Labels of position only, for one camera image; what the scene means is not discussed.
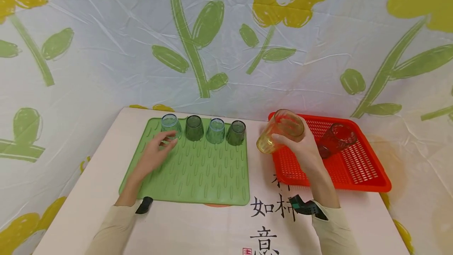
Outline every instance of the person's left hand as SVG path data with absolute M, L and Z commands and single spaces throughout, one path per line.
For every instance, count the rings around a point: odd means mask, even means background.
M 158 168 L 178 143 L 178 139 L 169 138 L 175 135 L 176 131 L 159 132 L 149 141 L 130 177 L 142 181 L 154 169 Z

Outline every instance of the red cup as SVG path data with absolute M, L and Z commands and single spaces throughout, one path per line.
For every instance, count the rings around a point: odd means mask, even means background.
M 334 123 L 318 142 L 318 151 L 323 159 L 339 153 L 357 142 L 357 136 L 351 127 Z

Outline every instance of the red plastic tray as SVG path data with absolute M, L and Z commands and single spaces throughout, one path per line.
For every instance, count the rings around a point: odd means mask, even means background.
M 350 126 L 357 135 L 357 142 L 324 160 L 324 165 L 337 189 L 367 192 L 388 192 L 392 185 L 374 153 L 370 143 L 358 125 L 351 120 L 314 115 L 299 115 L 305 118 L 315 140 L 318 141 L 334 123 Z M 287 185 L 310 186 L 305 173 L 300 169 L 296 156 L 283 147 L 272 154 L 278 181 Z

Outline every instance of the chinese character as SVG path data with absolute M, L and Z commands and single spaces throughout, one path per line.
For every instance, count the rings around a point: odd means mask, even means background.
M 258 202 L 258 199 L 255 197 L 255 203 L 254 204 L 250 204 L 252 206 L 254 206 L 253 210 L 256 211 L 256 214 L 254 214 L 252 217 L 254 216 L 257 216 L 258 214 L 262 214 L 263 216 L 266 216 L 263 211 L 262 211 L 262 208 L 264 206 L 264 211 L 265 213 L 273 213 L 274 212 L 274 205 L 266 205 L 266 204 L 263 204 L 263 202 Z
M 288 207 L 283 207 L 283 203 L 285 203 L 285 201 L 283 201 L 282 195 L 280 193 L 279 193 L 279 195 L 280 195 L 280 201 L 277 202 L 277 204 L 279 204 L 279 207 L 275 211 L 281 210 L 281 216 L 284 219 L 284 210 L 287 210 L 288 213 L 292 213 L 293 214 L 293 222 L 295 222 L 296 221 L 296 216 L 295 216 L 295 213 L 294 213 L 294 208 L 291 205 L 291 202 L 290 201 L 286 201 L 286 203 L 289 203 L 289 205 L 288 205 Z
M 273 255 L 273 254 L 277 254 L 279 255 L 280 252 L 278 252 L 278 250 L 275 250 L 275 249 L 271 249 L 271 239 L 269 237 L 277 237 L 277 235 L 269 235 L 269 232 L 271 232 L 270 229 L 266 229 L 264 226 L 263 226 L 263 230 L 262 231 L 257 231 L 259 235 L 257 235 L 256 237 L 250 237 L 250 238 L 267 238 L 267 239 L 259 239 L 258 240 L 258 243 L 260 245 L 260 249 L 259 249 L 259 255 Z
M 271 183 L 274 183 L 275 181 L 277 181 L 277 187 L 280 188 L 280 181 L 278 181 L 277 175 L 274 174 L 274 177 L 275 177 L 275 179 Z

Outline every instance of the beige sleeve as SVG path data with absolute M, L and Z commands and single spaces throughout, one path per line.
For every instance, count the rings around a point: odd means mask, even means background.
M 322 220 L 312 216 L 312 225 L 319 237 L 322 255 L 360 255 L 343 210 L 326 208 L 316 201 L 313 202 L 328 219 Z
M 135 211 L 139 205 L 112 206 L 85 255 L 122 255 L 134 227 Z

